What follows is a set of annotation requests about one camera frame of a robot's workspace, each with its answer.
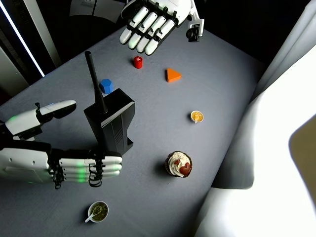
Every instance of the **black walkie-talkie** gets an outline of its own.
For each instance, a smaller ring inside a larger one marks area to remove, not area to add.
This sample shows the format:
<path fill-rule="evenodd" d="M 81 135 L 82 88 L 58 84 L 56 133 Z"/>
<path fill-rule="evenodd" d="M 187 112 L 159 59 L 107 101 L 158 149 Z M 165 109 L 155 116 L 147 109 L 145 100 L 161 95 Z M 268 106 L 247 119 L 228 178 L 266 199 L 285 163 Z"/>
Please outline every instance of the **black walkie-talkie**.
<path fill-rule="evenodd" d="M 95 94 L 95 103 L 84 110 L 85 116 L 98 141 L 99 148 L 123 155 L 133 146 L 133 142 L 127 137 L 127 128 L 135 115 L 135 101 L 121 89 L 116 89 L 103 97 L 91 52 L 86 51 L 84 54 Z"/>

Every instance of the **blue block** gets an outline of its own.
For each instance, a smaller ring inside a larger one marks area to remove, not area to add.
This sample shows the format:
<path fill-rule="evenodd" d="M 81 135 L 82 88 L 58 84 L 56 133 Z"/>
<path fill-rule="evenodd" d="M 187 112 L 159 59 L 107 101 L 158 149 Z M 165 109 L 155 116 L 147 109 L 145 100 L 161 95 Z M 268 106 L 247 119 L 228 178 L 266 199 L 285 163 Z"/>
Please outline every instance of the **blue block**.
<path fill-rule="evenodd" d="M 114 90 L 110 79 L 103 79 L 100 83 L 100 88 L 105 94 L 110 94 Z"/>

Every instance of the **chocolate heart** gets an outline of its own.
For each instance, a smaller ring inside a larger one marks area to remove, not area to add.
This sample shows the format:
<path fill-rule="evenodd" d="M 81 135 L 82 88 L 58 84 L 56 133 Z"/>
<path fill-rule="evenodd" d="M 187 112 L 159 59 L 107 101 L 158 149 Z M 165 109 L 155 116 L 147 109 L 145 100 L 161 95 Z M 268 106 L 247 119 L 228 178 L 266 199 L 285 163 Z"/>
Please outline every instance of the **chocolate heart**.
<path fill-rule="evenodd" d="M 184 166 L 180 168 L 180 173 L 183 175 L 188 175 L 190 173 L 191 167 L 190 164 L 187 162 Z"/>

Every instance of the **gray tabletop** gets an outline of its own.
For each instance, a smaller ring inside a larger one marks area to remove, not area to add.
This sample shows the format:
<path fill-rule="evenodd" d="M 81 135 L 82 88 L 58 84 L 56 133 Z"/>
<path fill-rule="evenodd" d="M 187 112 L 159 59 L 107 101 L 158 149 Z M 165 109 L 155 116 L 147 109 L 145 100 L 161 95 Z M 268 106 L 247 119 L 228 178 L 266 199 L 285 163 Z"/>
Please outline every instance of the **gray tabletop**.
<path fill-rule="evenodd" d="M 120 45 L 118 31 L 90 51 L 99 80 L 110 79 L 136 102 L 128 129 L 134 146 L 123 155 L 118 177 L 99 188 L 63 182 L 28 184 L 0 179 L 0 235 L 15 237 L 177 237 L 185 236 L 199 211 L 250 99 L 262 64 L 204 31 L 200 43 L 188 43 L 186 24 L 176 29 L 152 55 L 137 55 Z M 167 83 L 171 67 L 181 80 Z M 83 54 L 65 63 L 0 107 L 0 119 L 74 99 L 77 109 L 42 127 L 37 136 L 60 149 L 89 149 L 96 140 L 83 113 L 94 100 L 93 85 Z M 204 122 L 195 125 L 189 113 L 200 110 Z M 162 168 L 172 151 L 193 160 L 188 178 L 174 178 Z M 85 224 L 88 206 L 109 205 L 100 224 Z"/>

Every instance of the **small bowl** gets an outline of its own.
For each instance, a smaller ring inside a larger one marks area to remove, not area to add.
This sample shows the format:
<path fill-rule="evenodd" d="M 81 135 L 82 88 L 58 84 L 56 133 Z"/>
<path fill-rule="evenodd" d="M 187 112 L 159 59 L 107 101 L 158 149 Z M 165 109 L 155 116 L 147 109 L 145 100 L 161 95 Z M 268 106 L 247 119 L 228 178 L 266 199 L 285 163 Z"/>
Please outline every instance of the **small bowl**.
<path fill-rule="evenodd" d="M 108 214 L 109 214 L 109 206 L 108 206 L 105 202 L 103 202 L 103 201 L 96 201 L 96 202 L 94 202 L 93 204 L 91 204 L 91 206 L 90 206 L 89 209 L 88 209 L 88 216 L 90 215 L 90 212 L 91 212 L 92 207 L 93 207 L 95 204 L 97 204 L 97 203 L 105 204 L 105 206 L 106 206 L 107 209 L 108 209 L 107 214 L 106 214 L 105 217 L 101 220 L 101 221 L 104 221 L 105 218 L 107 218 L 107 216 L 108 216 Z M 95 221 L 95 220 L 93 219 L 93 217 L 92 217 L 91 221 L 94 222 L 94 223 L 99 223 L 99 222 L 101 222 L 101 221 Z"/>
<path fill-rule="evenodd" d="M 196 121 L 194 120 L 194 118 L 192 117 L 193 113 L 195 113 L 195 112 L 199 112 L 199 113 L 201 113 L 201 115 L 202 115 L 202 120 L 201 120 L 201 121 L 197 121 L 197 123 L 203 122 L 203 120 L 204 120 L 204 114 L 203 114 L 201 111 L 198 111 L 198 110 L 194 110 L 194 111 L 191 112 L 190 118 L 191 118 L 192 122 L 196 122 Z"/>

